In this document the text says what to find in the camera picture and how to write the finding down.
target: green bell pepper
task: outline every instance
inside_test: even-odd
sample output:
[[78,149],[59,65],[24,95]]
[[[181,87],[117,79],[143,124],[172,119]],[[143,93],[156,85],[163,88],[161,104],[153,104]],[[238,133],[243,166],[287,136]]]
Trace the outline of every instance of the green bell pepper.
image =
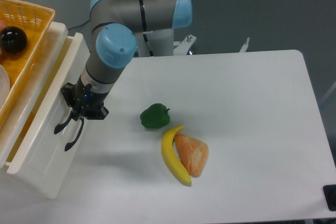
[[166,126],[170,122],[167,107],[161,103],[155,103],[140,115],[141,124],[147,129],[155,129]]

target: black cable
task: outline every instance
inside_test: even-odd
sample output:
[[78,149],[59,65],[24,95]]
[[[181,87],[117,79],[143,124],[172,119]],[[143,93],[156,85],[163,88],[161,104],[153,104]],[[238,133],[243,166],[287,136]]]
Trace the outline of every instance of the black cable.
[[84,26],[84,25],[86,25],[86,24],[89,23],[89,22],[90,22],[90,20],[87,20],[87,21],[85,21],[85,22],[84,22],[83,24],[81,24],[81,25],[73,26],[73,27],[69,28],[68,31],[70,31],[70,30],[72,30],[72,29],[75,29],[75,28],[77,28],[77,27]]
[[143,39],[146,42],[146,45],[148,47],[148,51],[149,51],[150,56],[154,56],[154,53],[153,53],[152,48],[151,48],[151,45],[149,44],[149,41],[148,41],[148,38],[147,38],[147,34],[143,34]]

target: metal bracket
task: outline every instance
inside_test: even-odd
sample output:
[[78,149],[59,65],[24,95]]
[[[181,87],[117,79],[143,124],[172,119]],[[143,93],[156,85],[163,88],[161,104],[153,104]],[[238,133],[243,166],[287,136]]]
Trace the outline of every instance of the metal bracket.
[[196,39],[196,36],[189,34],[182,42],[177,42],[177,44],[174,42],[174,47],[176,46],[174,55],[187,55]]

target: robotic arm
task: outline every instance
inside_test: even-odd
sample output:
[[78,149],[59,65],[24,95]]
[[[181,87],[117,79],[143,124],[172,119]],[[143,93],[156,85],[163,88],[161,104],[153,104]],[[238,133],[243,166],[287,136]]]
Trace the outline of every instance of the robotic arm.
[[[103,120],[109,111],[104,100],[131,61],[137,47],[134,33],[188,26],[192,21],[191,0],[91,0],[92,53],[76,84],[66,83],[61,92],[69,107],[62,131],[71,119]],[[68,143],[69,150],[79,138]]]

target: white table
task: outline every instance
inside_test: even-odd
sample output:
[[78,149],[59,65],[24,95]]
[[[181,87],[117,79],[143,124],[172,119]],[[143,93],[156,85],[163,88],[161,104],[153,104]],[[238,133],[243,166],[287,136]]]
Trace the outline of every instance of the white table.
[[[145,130],[152,103],[171,122]],[[89,122],[54,200],[0,177],[2,223],[223,223],[336,217],[322,187],[336,171],[298,51],[134,58]],[[209,158],[181,185],[161,153],[165,130],[204,140]]]

